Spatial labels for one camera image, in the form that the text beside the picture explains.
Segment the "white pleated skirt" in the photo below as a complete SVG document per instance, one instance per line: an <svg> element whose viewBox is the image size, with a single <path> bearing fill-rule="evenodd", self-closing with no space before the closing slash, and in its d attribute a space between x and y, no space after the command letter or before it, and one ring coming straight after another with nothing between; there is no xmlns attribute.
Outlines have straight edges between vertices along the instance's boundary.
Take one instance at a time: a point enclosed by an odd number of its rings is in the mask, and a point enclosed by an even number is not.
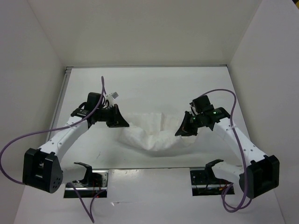
<svg viewBox="0 0 299 224"><path fill-rule="evenodd" d="M118 142L148 152L186 148L197 137L175 136L181 119L164 113L127 113L124 115L129 127L121 128Z"/></svg>

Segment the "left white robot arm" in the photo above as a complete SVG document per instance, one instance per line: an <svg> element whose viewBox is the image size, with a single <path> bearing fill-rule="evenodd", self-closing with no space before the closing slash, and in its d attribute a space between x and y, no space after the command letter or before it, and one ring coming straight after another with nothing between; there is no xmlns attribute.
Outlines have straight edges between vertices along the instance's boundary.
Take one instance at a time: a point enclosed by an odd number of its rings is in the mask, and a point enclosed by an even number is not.
<svg viewBox="0 0 299 224"><path fill-rule="evenodd" d="M114 103L117 97L117 92L106 96L90 92L87 101L71 113L63 130L38 149L28 149L24 155L23 184L48 193L69 182L89 186L93 182L91 165L75 162L74 167L61 168L60 163L75 141L96 122L105 122L109 128L129 126Z"/></svg>

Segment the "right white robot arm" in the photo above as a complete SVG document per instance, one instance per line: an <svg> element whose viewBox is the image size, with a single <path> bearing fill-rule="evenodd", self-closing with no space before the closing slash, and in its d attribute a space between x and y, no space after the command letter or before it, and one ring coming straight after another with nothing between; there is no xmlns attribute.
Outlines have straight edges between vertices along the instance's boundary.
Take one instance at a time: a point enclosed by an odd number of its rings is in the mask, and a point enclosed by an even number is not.
<svg viewBox="0 0 299 224"><path fill-rule="evenodd" d="M205 166L205 179L216 183L219 179L238 185L249 199L254 199L279 186L280 162L268 156L235 125L232 114L223 107L214 108L207 95L194 99L191 111L186 111L176 136L196 136L198 129L207 127L230 147L242 162L242 167L216 159Z"/></svg>

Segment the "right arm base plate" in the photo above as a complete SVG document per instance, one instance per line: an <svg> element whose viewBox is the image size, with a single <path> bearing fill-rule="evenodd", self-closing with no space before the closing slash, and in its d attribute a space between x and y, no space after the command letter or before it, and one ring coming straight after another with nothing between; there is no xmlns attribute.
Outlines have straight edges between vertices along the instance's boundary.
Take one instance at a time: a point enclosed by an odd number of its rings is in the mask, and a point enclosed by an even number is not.
<svg viewBox="0 0 299 224"><path fill-rule="evenodd" d="M221 195L231 183L223 179L208 180L204 168L191 168L190 179L192 186L192 196Z"/></svg>

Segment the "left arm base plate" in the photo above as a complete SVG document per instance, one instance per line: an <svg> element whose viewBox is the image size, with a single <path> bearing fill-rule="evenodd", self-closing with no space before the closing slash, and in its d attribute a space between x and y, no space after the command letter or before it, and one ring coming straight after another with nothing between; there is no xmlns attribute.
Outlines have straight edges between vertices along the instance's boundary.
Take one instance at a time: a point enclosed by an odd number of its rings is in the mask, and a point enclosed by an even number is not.
<svg viewBox="0 0 299 224"><path fill-rule="evenodd" d="M108 170L94 169L87 182L75 180L71 183L82 198L107 198L108 178Z"/></svg>

